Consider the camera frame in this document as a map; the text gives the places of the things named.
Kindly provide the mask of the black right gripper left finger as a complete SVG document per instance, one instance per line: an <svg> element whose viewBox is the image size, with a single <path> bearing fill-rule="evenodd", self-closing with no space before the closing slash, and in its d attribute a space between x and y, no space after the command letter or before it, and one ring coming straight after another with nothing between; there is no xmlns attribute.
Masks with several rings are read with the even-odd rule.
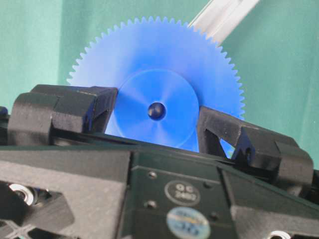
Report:
<svg viewBox="0 0 319 239"><path fill-rule="evenodd" d="M117 94L115 87L36 85L13 104L8 144L50 145L53 129L105 132Z"/></svg>

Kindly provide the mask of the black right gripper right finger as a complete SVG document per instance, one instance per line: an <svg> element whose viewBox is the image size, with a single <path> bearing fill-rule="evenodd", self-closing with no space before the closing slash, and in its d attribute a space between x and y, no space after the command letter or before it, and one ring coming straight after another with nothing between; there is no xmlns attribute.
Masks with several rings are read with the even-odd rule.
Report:
<svg viewBox="0 0 319 239"><path fill-rule="evenodd" d="M313 160L293 138L217 110L200 107L197 121L199 151L225 156L221 140L235 148L233 160L254 168L277 171L278 184L312 183Z"/></svg>

